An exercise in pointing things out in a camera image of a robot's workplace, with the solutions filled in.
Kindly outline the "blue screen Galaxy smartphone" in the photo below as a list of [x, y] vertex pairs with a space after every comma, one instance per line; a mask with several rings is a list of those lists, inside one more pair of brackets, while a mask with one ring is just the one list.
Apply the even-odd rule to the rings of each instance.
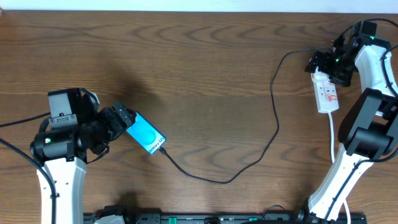
[[135, 123], [127, 128], [126, 132], [149, 154], [154, 154], [167, 140], [138, 112], [136, 112]]

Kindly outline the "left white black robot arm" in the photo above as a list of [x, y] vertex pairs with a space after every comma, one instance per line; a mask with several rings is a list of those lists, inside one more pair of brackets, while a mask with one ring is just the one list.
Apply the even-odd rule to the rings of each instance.
[[100, 110], [99, 99], [84, 88], [48, 93], [50, 114], [30, 144], [38, 165], [42, 223], [83, 223], [87, 152], [101, 159], [136, 122], [136, 114], [115, 102]]

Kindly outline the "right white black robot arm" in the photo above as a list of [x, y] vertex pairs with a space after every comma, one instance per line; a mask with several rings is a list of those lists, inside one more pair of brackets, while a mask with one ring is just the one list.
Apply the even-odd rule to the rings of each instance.
[[305, 71], [311, 75], [320, 113], [338, 109], [335, 86], [349, 87], [360, 76], [362, 94], [342, 120], [340, 143], [330, 170], [296, 216], [304, 223], [333, 223], [360, 177], [375, 163], [397, 155], [397, 83], [391, 68], [391, 43], [377, 37], [378, 18], [340, 34], [332, 52], [316, 51]]

